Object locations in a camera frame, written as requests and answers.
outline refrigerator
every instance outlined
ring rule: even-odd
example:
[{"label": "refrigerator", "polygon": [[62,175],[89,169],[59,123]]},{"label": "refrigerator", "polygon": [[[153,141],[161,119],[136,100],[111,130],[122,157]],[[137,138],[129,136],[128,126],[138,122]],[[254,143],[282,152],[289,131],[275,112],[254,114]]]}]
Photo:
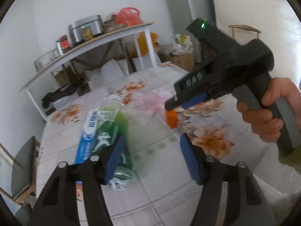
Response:
[{"label": "refrigerator", "polygon": [[216,15],[213,0],[167,0],[173,22],[174,34],[191,36],[194,47],[194,61],[201,63],[202,49],[199,41],[186,28],[196,18],[201,18],[216,25]]}]

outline stainless steel bread box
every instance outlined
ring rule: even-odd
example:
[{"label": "stainless steel bread box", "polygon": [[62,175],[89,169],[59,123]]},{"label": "stainless steel bread box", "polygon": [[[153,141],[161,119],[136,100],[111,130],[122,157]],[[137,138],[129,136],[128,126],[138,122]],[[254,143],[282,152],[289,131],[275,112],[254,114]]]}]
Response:
[{"label": "stainless steel bread box", "polygon": [[102,33],[103,28],[100,15],[93,15],[69,25],[70,40],[74,47]]}]

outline blue gripper pad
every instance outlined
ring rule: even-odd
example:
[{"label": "blue gripper pad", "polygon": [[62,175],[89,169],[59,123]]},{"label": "blue gripper pad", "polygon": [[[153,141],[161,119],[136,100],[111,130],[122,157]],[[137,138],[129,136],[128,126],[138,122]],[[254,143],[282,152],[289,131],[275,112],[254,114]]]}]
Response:
[{"label": "blue gripper pad", "polygon": [[186,134],[181,135],[180,147],[191,178],[196,181],[197,184],[200,184],[199,165],[192,151],[192,143]]},{"label": "blue gripper pad", "polygon": [[108,161],[104,165],[104,170],[105,170],[104,183],[105,184],[107,184],[111,179],[113,179],[113,176],[115,174],[121,154],[124,151],[125,145],[126,145],[126,140],[125,140],[124,135],[119,135],[119,138],[117,137],[115,142],[112,144],[112,146],[115,146],[115,147],[113,148],[113,151],[112,151]]},{"label": "blue gripper pad", "polygon": [[181,104],[182,108],[187,109],[191,106],[194,106],[200,102],[204,102],[207,97],[207,92],[200,93],[194,97],[192,97],[188,102]]}]

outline pink plastic bag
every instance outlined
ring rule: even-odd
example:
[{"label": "pink plastic bag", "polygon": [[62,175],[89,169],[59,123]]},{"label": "pink plastic bag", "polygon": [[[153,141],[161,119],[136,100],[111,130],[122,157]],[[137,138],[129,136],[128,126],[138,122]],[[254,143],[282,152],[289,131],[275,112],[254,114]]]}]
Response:
[{"label": "pink plastic bag", "polygon": [[140,11],[134,7],[125,7],[120,10],[116,16],[117,24],[127,24],[127,26],[142,24],[140,19]]}]

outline green bottle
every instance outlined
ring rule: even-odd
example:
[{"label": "green bottle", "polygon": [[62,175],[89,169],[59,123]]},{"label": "green bottle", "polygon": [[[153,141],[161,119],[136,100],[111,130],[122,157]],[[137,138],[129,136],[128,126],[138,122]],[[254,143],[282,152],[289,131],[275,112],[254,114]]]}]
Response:
[{"label": "green bottle", "polygon": [[[128,120],[125,106],[118,99],[109,99],[100,107],[98,120],[97,135],[91,155],[99,155],[103,147],[113,144],[118,133],[123,134],[127,139]],[[114,190],[125,190],[132,174],[133,165],[128,147],[125,146],[115,175],[109,184]]]}]

